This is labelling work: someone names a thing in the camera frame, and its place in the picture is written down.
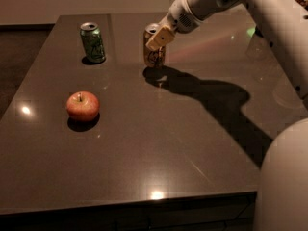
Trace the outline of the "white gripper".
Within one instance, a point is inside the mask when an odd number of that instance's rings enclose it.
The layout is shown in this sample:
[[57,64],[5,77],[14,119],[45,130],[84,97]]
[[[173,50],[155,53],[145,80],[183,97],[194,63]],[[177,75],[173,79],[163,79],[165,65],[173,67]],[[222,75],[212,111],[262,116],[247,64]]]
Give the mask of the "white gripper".
[[164,25],[158,27],[145,46],[156,51],[174,41],[174,33],[187,34],[196,29],[206,16],[204,2],[205,0],[175,0],[162,19]]

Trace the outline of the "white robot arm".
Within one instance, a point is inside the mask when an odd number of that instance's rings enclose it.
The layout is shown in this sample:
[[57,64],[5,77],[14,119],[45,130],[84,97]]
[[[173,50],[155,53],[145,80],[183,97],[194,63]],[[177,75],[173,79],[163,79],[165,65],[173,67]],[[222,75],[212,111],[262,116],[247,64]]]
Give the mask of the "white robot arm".
[[[298,97],[308,99],[307,11],[295,0],[175,0],[143,45],[156,51],[214,13],[243,4]],[[276,137],[261,166],[253,231],[308,231],[308,119]]]

